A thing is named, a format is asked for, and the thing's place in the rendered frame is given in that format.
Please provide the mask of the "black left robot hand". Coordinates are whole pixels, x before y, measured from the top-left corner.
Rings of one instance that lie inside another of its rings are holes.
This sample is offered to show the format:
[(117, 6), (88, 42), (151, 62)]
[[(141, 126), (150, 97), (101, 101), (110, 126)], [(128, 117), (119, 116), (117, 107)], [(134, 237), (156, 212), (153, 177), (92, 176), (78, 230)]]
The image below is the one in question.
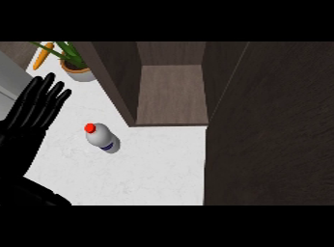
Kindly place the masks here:
[(70, 206), (72, 202), (24, 175), (72, 89), (51, 72), (26, 86), (0, 121), (0, 206)]

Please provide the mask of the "white bottle with red cap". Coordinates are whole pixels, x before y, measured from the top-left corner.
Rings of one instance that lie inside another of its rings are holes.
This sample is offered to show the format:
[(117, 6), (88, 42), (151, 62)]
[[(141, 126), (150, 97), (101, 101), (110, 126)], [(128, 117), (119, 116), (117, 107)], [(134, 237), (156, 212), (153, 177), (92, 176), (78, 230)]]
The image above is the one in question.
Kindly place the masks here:
[(85, 125), (88, 142), (107, 153), (120, 150), (120, 139), (103, 123), (88, 123)]

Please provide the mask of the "brown wooden cabinet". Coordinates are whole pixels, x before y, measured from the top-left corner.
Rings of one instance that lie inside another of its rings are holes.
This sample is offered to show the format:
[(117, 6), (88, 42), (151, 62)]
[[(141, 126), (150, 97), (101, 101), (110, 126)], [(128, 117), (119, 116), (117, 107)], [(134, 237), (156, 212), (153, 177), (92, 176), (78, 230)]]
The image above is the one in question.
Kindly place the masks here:
[(79, 41), (75, 46), (131, 126), (207, 125), (246, 41)]

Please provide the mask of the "dark brown cabinet door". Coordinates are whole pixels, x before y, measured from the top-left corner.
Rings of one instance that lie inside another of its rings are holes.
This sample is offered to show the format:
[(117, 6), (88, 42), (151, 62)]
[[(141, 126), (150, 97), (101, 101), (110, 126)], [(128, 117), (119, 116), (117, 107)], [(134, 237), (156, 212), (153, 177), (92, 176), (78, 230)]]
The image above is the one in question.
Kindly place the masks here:
[(334, 41), (247, 45), (206, 148), (206, 205), (334, 205)]

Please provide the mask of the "potted green plant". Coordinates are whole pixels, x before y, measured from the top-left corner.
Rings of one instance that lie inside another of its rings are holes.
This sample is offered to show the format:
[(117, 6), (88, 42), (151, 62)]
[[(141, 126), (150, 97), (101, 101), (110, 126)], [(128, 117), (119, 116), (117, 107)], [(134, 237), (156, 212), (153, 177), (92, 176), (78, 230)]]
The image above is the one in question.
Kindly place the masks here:
[[(70, 78), (78, 82), (92, 82), (97, 79), (95, 74), (86, 64), (85, 59), (70, 41), (51, 41), (55, 45), (51, 54), (54, 54), (61, 62), (61, 67)], [(33, 41), (41, 51), (45, 49), (47, 44), (41, 44), (39, 42)]]

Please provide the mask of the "orange carrot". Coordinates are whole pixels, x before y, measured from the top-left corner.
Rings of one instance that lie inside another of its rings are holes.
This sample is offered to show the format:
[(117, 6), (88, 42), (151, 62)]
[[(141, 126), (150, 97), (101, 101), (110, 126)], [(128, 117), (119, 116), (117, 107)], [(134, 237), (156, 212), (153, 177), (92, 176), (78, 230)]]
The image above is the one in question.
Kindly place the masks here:
[(38, 59), (35, 61), (35, 64), (33, 64), (33, 69), (38, 70), (51, 54), (51, 51), (54, 50), (55, 48), (55, 45), (52, 42), (48, 42), (47, 45), (45, 45), (45, 49), (42, 49), (41, 53), (39, 53), (39, 56), (38, 56)]

